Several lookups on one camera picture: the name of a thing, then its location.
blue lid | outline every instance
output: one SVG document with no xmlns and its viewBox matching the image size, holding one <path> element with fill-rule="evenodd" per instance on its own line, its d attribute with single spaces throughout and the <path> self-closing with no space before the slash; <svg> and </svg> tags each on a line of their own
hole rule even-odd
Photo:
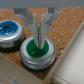
<svg viewBox="0 0 84 84">
<path fill-rule="evenodd" d="M 18 29 L 18 26 L 13 21 L 4 21 L 0 23 L 0 35 L 8 36 L 14 34 Z"/>
</svg>

round container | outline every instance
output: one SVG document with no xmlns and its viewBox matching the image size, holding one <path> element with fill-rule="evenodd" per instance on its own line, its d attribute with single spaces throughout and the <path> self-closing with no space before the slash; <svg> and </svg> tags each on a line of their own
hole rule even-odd
<svg viewBox="0 0 84 84">
<path fill-rule="evenodd" d="M 48 66 L 50 66 L 55 60 L 55 54 L 56 54 L 55 45 L 49 38 L 46 38 L 45 40 L 49 45 L 48 52 L 41 57 L 34 58 L 31 57 L 27 52 L 27 46 L 29 42 L 33 39 L 34 39 L 33 37 L 29 37 L 22 43 L 20 47 L 20 55 L 22 58 L 22 62 L 24 65 L 26 65 L 31 69 L 35 69 L 35 70 L 45 69 Z"/>
<path fill-rule="evenodd" d="M 14 20 L 0 21 L 0 47 L 10 48 L 24 39 L 23 26 Z"/>
</svg>

silver rim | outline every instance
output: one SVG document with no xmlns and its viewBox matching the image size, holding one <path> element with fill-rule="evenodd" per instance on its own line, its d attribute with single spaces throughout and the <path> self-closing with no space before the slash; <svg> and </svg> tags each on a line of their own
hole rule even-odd
<svg viewBox="0 0 84 84">
<path fill-rule="evenodd" d="M 56 53 L 55 45 L 49 38 L 46 38 L 45 40 L 49 44 L 49 51 L 47 52 L 47 54 L 45 54 L 42 57 L 32 58 L 28 55 L 26 51 L 26 47 L 32 39 L 33 37 L 26 39 L 20 47 L 22 62 L 31 69 L 44 69 L 49 65 L 51 65 L 55 60 L 55 53 Z"/>
<path fill-rule="evenodd" d="M 24 39 L 23 26 L 17 21 L 14 21 L 14 20 L 10 20 L 10 21 L 13 21 L 17 24 L 18 30 L 14 34 L 9 36 L 0 35 L 0 47 L 2 48 L 9 48 L 9 47 L 16 46 Z"/>
</svg>

brown surface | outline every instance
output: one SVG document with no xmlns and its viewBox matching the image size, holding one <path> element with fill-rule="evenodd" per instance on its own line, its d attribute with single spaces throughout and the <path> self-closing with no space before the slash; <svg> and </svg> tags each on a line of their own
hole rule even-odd
<svg viewBox="0 0 84 84">
<path fill-rule="evenodd" d="M 37 14 L 37 22 L 39 23 L 41 14 L 44 14 L 47 8 L 33 8 L 30 10 L 33 13 Z M 20 22 L 24 27 L 26 38 L 32 36 L 32 34 L 28 31 L 28 27 L 14 14 L 14 11 L 12 9 L 0 9 L 0 21 L 7 19 Z M 50 32 L 47 33 L 47 37 L 50 38 L 56 46 L 56 58 L 58 58 L 58 56 L 61 54 L 60 50 L 65 48 L 66 44 L 69 42 L 70 38 L 73 36 L 74 32 L 77 30 L 83 19 L 84 7 L 62 8 L 61 14 L 52 23 Z M 20 51 L 1 53 L 23 67 L 23 65 L 21 64 Z M 50 68 L 46 69 L 43 72 L 35 71 L 32 73 L 38 78 L 43 79 L 49 72 Z"/>
</svg>

green circle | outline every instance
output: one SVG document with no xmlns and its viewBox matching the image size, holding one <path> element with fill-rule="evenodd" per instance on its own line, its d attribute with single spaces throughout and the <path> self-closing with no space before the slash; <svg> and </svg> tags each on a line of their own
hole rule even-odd
<svg viewBox="0 0 84 84">
<path fill-rule="evenodd" d="M 47 41 L 45 41 L 43 49 L 40 49 L 36 46 L 34 39 L 31 40 L 27 45 L 27 53 L 32 58 L 38 58 L 45 55 L 49 50 L 49 45 Z"/>
</svg>

